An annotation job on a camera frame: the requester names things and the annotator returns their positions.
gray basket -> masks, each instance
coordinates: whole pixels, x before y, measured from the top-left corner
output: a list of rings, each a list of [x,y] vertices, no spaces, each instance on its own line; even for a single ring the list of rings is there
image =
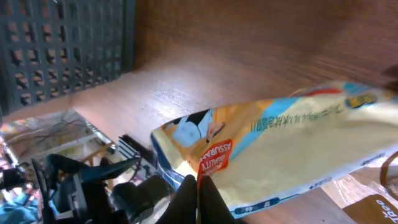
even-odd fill
[[[131,0],[0,0],[3,115],[130,71],[133,32]]]

yellow logo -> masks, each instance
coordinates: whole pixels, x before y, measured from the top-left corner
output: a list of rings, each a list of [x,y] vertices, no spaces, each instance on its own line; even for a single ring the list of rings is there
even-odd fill
[[[373,93],[365,93],[359,96],[352,96],[346,99],[346,105],[350,108],[360,108],[363,105],[371,105],[378,100]]]

wooden table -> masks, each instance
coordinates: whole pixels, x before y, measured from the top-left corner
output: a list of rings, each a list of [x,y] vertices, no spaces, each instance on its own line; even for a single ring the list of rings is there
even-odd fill
[[[329,79],[397,89],[397,12],[389,0],[137,0],[135,69],[71,104],[114,141],[149,146],[179,116]],[[320,189],[248,220],[352,222]]]

red label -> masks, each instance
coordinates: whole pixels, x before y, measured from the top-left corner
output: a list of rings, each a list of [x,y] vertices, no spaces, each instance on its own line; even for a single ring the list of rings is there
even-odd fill
[[[227,167],[231,151],[231,139],[212,145],[200,158],[198,183],[200,183],[201,177],[203,175],[211,175],[214,172]]]

plastic packaging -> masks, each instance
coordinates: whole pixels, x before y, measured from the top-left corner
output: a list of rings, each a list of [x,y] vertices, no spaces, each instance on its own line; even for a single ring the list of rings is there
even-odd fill
[[[210,175],[234,217],[269,208],[388,156],[398,98],[329,82],[288,98],[201,111],[152,132],[163,178]]]

